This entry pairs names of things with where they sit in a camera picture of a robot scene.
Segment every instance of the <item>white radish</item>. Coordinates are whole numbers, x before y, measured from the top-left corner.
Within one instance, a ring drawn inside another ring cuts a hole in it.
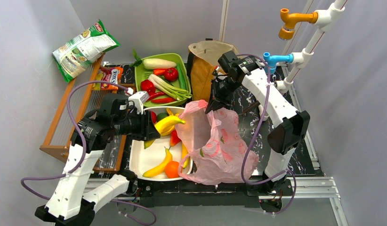
[[[142,63],[146,69],[168,69],[177,66],[177,64],[172,61],[157,58],[145,59]]]

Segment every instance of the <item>orange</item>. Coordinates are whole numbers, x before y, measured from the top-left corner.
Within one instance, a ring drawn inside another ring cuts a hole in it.
[[[164,168],[164,172],[166,173],[168,178],[178,178],[178,165],[180,163],[177,161],[171,161],[167,163],[166,168]]]

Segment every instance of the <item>pink plastic bag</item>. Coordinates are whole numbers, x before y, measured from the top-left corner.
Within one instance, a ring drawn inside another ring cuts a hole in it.
[[[225,108],[205,114],[207,104],[204,100],[192,101],[179,116],[186,124],[177,124],[176,131],[188,154],[181,160],[178,174],[204,185],[242,183],[241,167],[248,147],[239,135],[238,115]],[[196,164],[194,174],[181,173],[181,166],[188,157]],[[258,156],[250,151],[244,171],[246,179],[257,163]]]

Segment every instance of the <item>green snack bag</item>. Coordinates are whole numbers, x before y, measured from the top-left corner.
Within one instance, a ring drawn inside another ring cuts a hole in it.
[[[109,34],[101,20],[52,54],[64,80],[69,82],[91,66],[104,52],[120,43]]]

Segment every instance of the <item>logo on snack bag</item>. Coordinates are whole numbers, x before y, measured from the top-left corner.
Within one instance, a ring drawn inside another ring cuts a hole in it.
[[[97,31],[104,32],[104,30],[102,29],[102,26],[99,23],[95,23],[94,26],[97,29]]]
[[[111,83],[116,83],[117,84],[117,76],[120,74],[120,70],[118,69],[113,69],[111,71],[111,75],[110,75],[110,82]]]

